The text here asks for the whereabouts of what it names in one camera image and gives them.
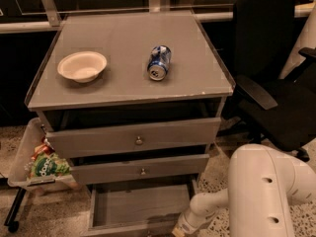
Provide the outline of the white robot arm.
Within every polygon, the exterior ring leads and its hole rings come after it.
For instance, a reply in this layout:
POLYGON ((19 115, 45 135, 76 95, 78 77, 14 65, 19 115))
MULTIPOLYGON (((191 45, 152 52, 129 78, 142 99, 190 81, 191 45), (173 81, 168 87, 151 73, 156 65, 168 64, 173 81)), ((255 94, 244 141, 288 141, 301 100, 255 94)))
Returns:
POLYGON ((172 234, 188 237, 229 209, 230 237, 295 237, 289 205, 316 198, 316 173, 305 162, 261 144, 232 154, 228 187, 199 193, 181 213, 172 234))

